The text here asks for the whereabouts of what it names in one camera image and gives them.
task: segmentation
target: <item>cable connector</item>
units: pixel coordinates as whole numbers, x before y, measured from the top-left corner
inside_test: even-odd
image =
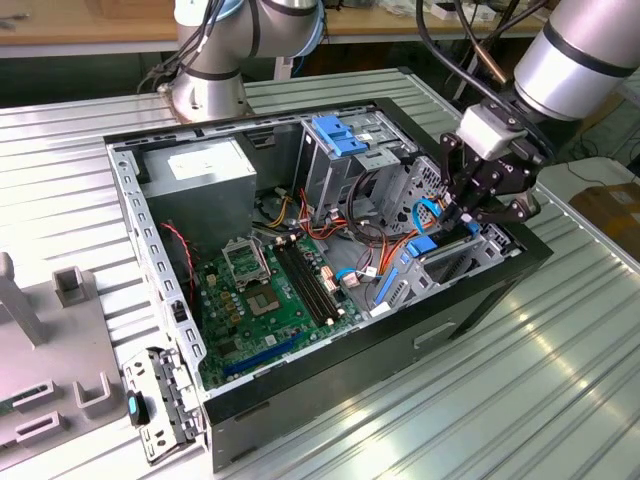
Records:
[[[273,191],[276,192],[276,195],[278,195],[280,198],[287,197],[287,191],[284,188],[276,187],[273,189]]]
[[[376,276],[378,275],[378,269],[376,267],[367,267],[364,270],[364,278],[363,280],[367,280],[369,282],[375,280]]]
[[[329,218],[332,222],[340,220],[342,218],[340,215],[340,210],[338,210],[337,208],[332,208],[331,210],[329,210]]]

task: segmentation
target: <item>motherboard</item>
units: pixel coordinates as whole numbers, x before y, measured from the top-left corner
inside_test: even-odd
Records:
[[[196,269],[208,352],[200,374],[207,389],[362,321],[308,237],[266,246],[243,240],[223,253]],[[247,281],[263,262],[268,276]]]

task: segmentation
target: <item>metal workbench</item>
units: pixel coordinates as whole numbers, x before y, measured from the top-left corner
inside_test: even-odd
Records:
[[[457,115],[397,70],[249,84],[247,93],[259,112],[387,96],[434,137]],[[155,95],[0,112],[0,249],[19,259],[20,285],[67,265],[94,271],[120,362],[162,335],[101,136],[174,123]],[[529,225],[555,255],[479,328],[216,478],[639,476],[638,266],[541,189],[544,210]],[[211,478],[207,468],[197,447],[150,468],[123,418],[3,478]]]

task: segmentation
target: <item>circuit board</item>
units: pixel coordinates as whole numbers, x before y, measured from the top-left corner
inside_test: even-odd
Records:
[[[296,245],[321,284],[323,278],[319,271],[325,263],[313,242],[303,238]],[[207,348],[199,371],[207,389],[277,361],[362,320],[351,300],[338,291],[330,297],[344,313],[333,325],[318,326],[278,262],[273,246],[264,247],[262,252],[271,280],[248,285],[246,289],[236,287],[228,262],[222,256],[196,268],[201,287],[201,335]],[[246,259],[234,258],[234,264],[251,263],[251,254],[247,255]]]

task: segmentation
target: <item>pci slot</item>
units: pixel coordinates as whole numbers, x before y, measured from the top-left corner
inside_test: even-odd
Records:
[[[248,370],[256,365],[260,365],[261,363],[266,362],[267,360],[271,360],[274,357],[282,355],[283,353],[287,353],[289,350],[293,349],[295,346],[295,341],[298,337],[291,337],[284,342],[275,345],[264,352],[257,353],[253,357],[249,357],[245,360],[241,360],[233,365],[229,365],[228,367],[224,367],[222,371],[225,376],[235,375],[236,373],[242,373],[245,370]]]
[[[298,247],[295,244],[288,244],[275,247],[273,251],[316,326],[322,327],[329,320],[336,321],[340,316],[338,310],[309,268]]]

